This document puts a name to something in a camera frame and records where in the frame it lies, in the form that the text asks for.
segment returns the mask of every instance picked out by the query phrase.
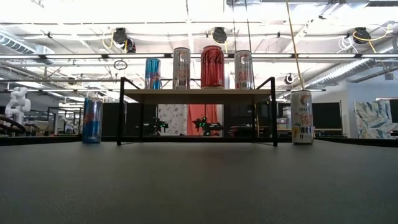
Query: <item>red can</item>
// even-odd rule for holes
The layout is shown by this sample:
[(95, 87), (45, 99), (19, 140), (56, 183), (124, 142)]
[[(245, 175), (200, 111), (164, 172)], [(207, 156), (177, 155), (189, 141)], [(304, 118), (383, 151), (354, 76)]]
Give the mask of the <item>red can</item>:
[(200, 60), (201, 88), (224, 88), (224, 53), (221, 47), (205, 47)]

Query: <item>gray table surface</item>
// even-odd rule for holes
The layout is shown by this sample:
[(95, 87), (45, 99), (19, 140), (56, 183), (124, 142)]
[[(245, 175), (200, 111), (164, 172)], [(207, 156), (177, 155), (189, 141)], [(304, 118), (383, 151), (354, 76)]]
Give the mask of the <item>gray table surface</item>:
[(398, 223), (398, 149), (4, 146), (0, 223)]

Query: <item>wooden board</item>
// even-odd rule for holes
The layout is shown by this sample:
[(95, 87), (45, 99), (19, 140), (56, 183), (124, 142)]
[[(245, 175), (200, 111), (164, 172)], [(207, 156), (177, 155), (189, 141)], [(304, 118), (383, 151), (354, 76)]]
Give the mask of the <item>wooden board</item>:
[(124, 94), (145, 104), (233, 104), (268, 100), (270, 90), (125, 90)]

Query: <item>soda can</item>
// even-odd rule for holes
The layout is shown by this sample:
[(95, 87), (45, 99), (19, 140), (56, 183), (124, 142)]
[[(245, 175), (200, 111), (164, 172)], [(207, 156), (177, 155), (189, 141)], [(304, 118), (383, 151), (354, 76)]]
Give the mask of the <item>soda can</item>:
[(102, 110), (101, 100), (85, 98), (83, 113), (83, 143), (100, 143), (102, 137)]
[(145, 89), (159, 90), (160, 82), (160, 60), (156, 58), (148, 58), (145, 67)]
[(252, 90), (253, 84), (253, 58), (248, 50), (239, 50), (235, 53), (235, 88), (239, 90)]
[(185, 47), (174, 49), (173, 89), (189, 90), (191, 80), (191, 51)]
[(293, 144), (313, 143), (312, 97), (308, 90), (291, 94)]
[(224, 53), (219, 46), (207, 46), (201, 53), (201, 88), (224, 88)]

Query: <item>blue can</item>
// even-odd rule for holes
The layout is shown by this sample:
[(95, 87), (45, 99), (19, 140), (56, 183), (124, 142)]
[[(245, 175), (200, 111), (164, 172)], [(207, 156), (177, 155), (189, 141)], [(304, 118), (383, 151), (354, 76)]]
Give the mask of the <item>blue can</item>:
[(145, 89), (159, 90), (160, 82), (160, 60), (156, 58), (148, 58), (145, 67)]
[(102, 109), (101, 100), (86, 98), (83, 119), (83, 143), (100, 143), (102, 133)]

